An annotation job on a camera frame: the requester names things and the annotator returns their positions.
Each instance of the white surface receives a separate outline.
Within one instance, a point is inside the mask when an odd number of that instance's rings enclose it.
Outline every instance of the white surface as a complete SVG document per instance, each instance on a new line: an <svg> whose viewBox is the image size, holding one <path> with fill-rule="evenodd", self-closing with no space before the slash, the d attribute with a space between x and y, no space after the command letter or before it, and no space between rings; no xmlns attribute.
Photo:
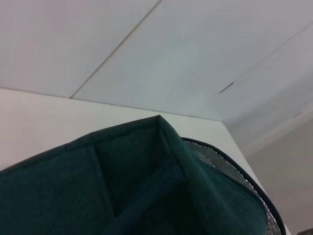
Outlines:
<svg viewBox="0 0 313 235"><path fill-rule="evenodd" d="M0 87L70 97L157 0L1 0Z"/></svg>
<svg viewBox="0 0 313 235"><path fill-rule="evenodd" d="M220 120L248 156L312 102L312 8L163 1L74 98Z"/></svg>
<svg viewBox="0 0 313 235"><path fill-rule="evenodd" d="M219 121L4 89L0 89L0 111L0 170L90 132L162 115L180 136L225 152L261 186Z"/></svg>
<svg viewBox="0 0 313 235"><path fill-rule="evenodd" d="M248 158L292 232L313 227L313 120Z"/></svg>

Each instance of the foil lining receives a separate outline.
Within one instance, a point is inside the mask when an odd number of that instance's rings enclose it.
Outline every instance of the foil lining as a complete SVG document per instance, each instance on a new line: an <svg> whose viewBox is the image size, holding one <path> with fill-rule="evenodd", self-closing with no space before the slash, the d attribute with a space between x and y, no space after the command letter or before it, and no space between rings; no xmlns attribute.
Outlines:
<svg viewBox="0 0 313 235"><path fill-rule="evenodd" d="M215 152L212 148L202 146L193 142L186 141L186 143L194 150L199 158L204 161L205 163L213 166L218 171L224 173L225 175L229 176L233 180L237 181L238 183L244 185L248 189L250 189L255 195L257 195L260 201L263 203L263 206L266 209L267 217L268 217L268 227L267 227L267 235L281 235L281 231L277 225L276 220L274 219L273 215L269 211L266 203L263 199L258 195L257 191L253 188L253 186L249 183L248 180L225 158Z"/></svg>

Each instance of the green felt fabric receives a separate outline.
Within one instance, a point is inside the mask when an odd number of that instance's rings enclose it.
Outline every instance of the green felt fabric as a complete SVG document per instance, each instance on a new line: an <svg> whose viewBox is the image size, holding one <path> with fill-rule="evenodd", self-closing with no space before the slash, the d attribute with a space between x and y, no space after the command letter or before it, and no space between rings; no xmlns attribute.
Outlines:
<svg viewBox="0 0 313 235"><path fill-rule="evenodd" d="M156 116L100 130L0 172L1 235L265 235L243 185Z"/></svg>

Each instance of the silver insulated lining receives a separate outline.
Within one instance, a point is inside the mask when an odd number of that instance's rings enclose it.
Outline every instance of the silver insulated lining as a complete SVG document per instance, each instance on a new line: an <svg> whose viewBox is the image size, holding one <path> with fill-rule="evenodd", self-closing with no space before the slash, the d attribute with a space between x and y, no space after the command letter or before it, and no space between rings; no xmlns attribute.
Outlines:
<svg viewBox="0 0 313 235"><path fill-rule="evenodd" d="M253 186L244 178L244 176L228 161L226 161L221 155L219 155L217 152L215 152L213 149L198 145L193 142L186 143L191 147L192 150L194 150L200 159L214 168L216 168L218 171L224 173L228 177L232 178L233 180L241 183L242 185L246 186L248 189L250 189L254 194L256 194L260 201L263 203L267 216L268 216L268 233L267 235L281 235L281 231L277 225L276 220L274 219L273 215L270 213L267 205L262 200L262 198L258 195L257 191L253 188Z"/></svg>

